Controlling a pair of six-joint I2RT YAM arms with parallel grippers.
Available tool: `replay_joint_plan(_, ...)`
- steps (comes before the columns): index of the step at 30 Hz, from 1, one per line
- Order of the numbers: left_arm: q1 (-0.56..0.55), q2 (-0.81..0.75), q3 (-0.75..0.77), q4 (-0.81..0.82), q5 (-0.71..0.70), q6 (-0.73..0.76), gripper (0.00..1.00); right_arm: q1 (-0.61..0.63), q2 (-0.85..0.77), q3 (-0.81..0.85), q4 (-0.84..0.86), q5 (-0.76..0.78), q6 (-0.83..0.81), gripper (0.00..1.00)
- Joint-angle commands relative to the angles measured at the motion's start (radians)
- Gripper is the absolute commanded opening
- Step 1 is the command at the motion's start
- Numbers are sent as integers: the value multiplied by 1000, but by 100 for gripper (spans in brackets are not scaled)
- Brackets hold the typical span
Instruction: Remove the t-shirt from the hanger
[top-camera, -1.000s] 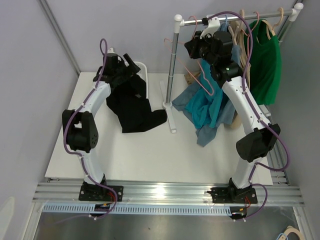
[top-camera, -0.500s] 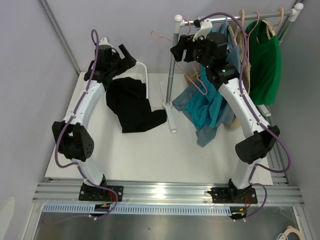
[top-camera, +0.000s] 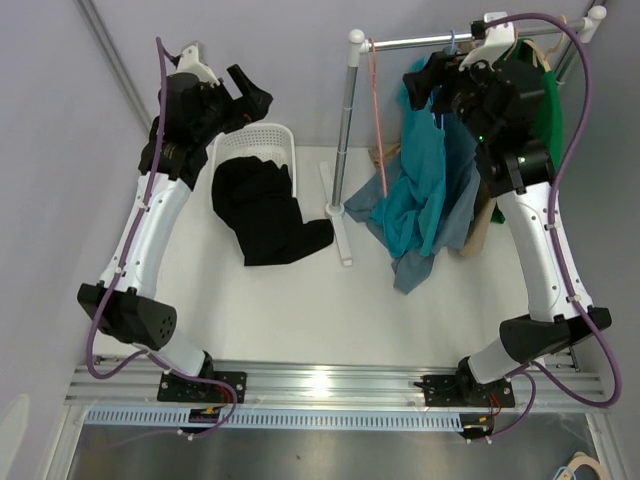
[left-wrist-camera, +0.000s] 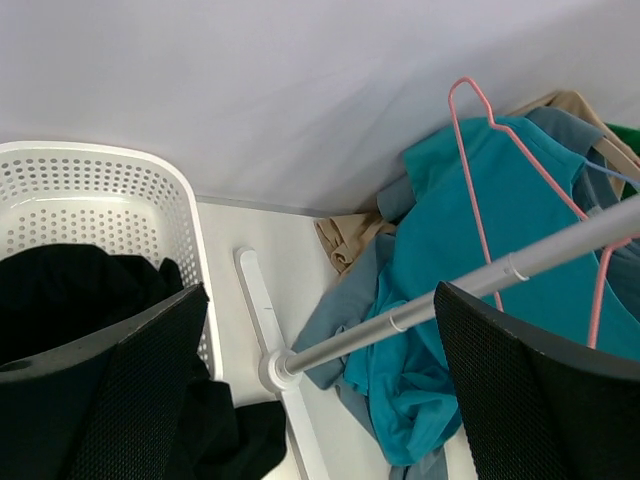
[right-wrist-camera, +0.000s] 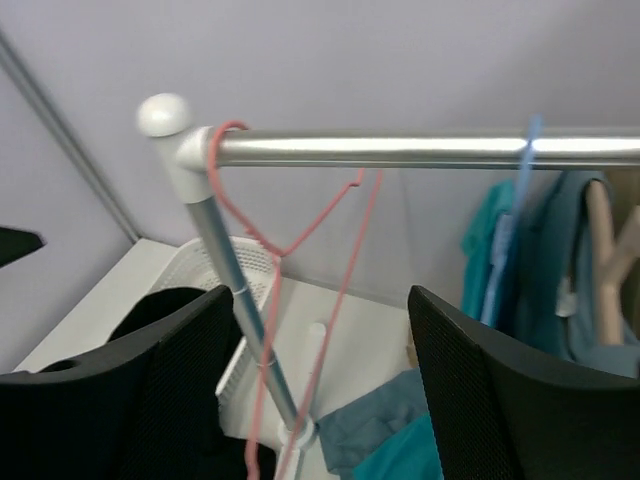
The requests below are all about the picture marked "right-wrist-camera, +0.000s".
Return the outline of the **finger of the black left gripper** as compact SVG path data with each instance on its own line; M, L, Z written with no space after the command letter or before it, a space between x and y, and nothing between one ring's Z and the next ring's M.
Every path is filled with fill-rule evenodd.
M0 267L27 257L45 245L46 240L38 232L1 226Z

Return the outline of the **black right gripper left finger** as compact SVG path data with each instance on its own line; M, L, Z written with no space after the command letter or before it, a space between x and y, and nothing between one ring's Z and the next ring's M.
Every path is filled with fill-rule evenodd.
M217 287L48 369L2 375L2 478L197 478L233 323Z

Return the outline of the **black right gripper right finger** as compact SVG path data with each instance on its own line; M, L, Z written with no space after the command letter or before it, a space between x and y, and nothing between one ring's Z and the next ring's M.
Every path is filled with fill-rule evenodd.
M407 307L445 478L638 478L638 380L529 347L419 285Z

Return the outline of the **teal t shirt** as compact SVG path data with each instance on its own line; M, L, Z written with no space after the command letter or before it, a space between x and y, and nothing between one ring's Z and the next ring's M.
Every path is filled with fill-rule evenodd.
M498 218L512 205L514 182L491 187L472 218L460 248L466 256L461 310L479 321L491 272L492 243ZM503 278L500 310L506 299ZM441 479L443 477L430 416L425 413L387 437L354 469L357 479Z

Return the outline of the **light blue wire hanger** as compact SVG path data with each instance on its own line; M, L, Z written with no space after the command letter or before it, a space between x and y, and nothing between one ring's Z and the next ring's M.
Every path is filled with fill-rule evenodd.
M533 115L529 120L526 142L520 153L512 205L496 222L492 243L492 268L480 318L482 324L492 328L497 323L503 278L515 237L516 224L523 209L533 171L533 162L536 156L534 143L541 133L543 123L541 115Z

